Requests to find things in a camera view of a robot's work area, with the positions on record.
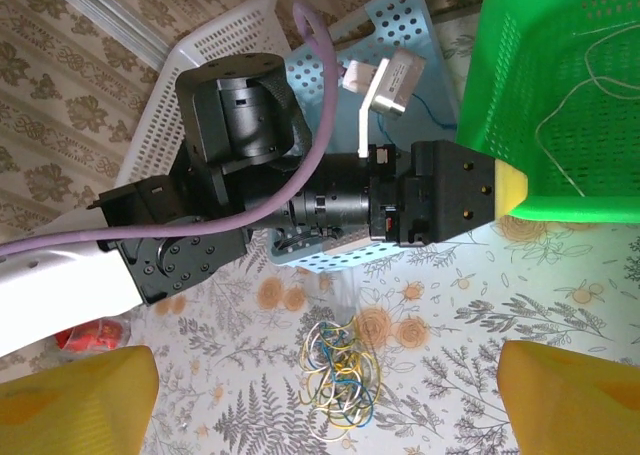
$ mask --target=floral tablecloth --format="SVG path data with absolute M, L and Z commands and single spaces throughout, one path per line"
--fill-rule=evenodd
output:
M 476 23 L 437 27 L 460 96 Z M 153 349 L 160 373 L 144 454 L 511 455 L 495 381 L 504 340 L 640 363 L 636 226 L 505 217 L 321 275 L 271 265 L 264 243 L 259 235 L 206 283 L 134 312 L 132 342 Z M 309 435 L 297 354 L 317 321 L 351 316 L 381 361 L 383 393 L 371 424 L 327 444 Z M 29 347 L 0 360 L 0 375 L 54 363 Z

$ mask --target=light blue plastic basket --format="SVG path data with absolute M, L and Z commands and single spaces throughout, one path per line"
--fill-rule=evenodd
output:
M 419 140 L 455 139 L 455 131 L 443 129 L 440 124 L 455 124 L 458 118 L 458 101 L 453 83 L 447 72 L 431 18 L 424 0 L 372 0 L 331 28 L 334 40 L 348 35 L 370 19 L 375 31 L 338 54 L 346 67 L 350 60 L 378 65 L 382 57 L 391 58 L 397 47 L 404 47 L 427 60 L 426 68 L 415 94 L 429 107 L 412 97 L 407 110 L 397 121 L 384 120 L 383 128 L 399 148 L 409 150 L 411 143 Z M 303 45 L 286 59 L 288 82 L 293 87 L 305 119 L 315 133 L 322 111 L 322 65 L 307 45 Z M 353 153 L 358 146 L 357 113 L 362 95 L 340 90 L 335 130 L 329 145 L 332 153 Z M 389 143 L 378 129 L 377 115 L 369 116 L 370 143 Z M 287 236 L 295 236 L 295 230 Z M 340 250 L 340 244 L 348 246 L 356 240 L 362 243 L 366 231 L 351 230 L 337 243 L 330 253 L 324 253 L 320 242 L 299 244 L 288 252 L 270 251 L 271 261 L 277 265 L 304 267 L 314 272 L 335 271 L 394 255 L 401 249 L 390 243 L 373 243 L 357 250 Z M 276 234 L 271 233 L 269 246 L 273 247 Z

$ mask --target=green basket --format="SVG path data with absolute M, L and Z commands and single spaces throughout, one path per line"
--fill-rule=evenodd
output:
M 611 82 L 640 86 L 636 24 L 640 0 L 484 1 L 457 140 L 527 174 L 512 215 L 640 222 L 640 90 Z

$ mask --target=purple cable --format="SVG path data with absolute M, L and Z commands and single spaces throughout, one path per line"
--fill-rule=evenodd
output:
M 269 200 L 246 212 L 219 220 L 190 225 L 110 227 L 25 238 L 0 245 L 0 257 L 66 243 L 131 238 L 196 237 L 221 233 L 255 223 L 275 212 L 283 204 L 292 199 L 295 194 L 303 188 L 316 168 L 318 168 L 318 164 L 331 140 L 338 105 L 340 73 L 333 42 L 322 18 L 302 0 L 296 0 L 294 2 L 293 18 L 298 32 L 323 64 L 324 97 L 322 100 L 322 115 L 320 117 L 316 139 L 309 153 L 296 173 L 294 173 L 289 181 Z

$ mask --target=purple wire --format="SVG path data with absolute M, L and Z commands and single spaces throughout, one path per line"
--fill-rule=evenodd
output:
M 0 257 L 67 243 L 131 238 L 196 237 L 221 233 L 251 225 L 270 215 L 292 199 L 295 194 L 303 188 L 316 168 L 318 168 L 318 164 L 331 140 L 331 133 L 333 132 L 336 119 L 340 73 L 333 42 L 322 18 L 302 0 L 296 0 L 294 2 L 293 18 L 298 32 L 323 64 L 324 97 L 322 100 L 322 115 L 320 117 L 320 124 L 318 125 L 315 141 L 309 153 L 289 181 L 270 199 L 246 212 L 209 222 L 179 226 L 141 225 L 110 227 L 25 238 L 0 245 Z

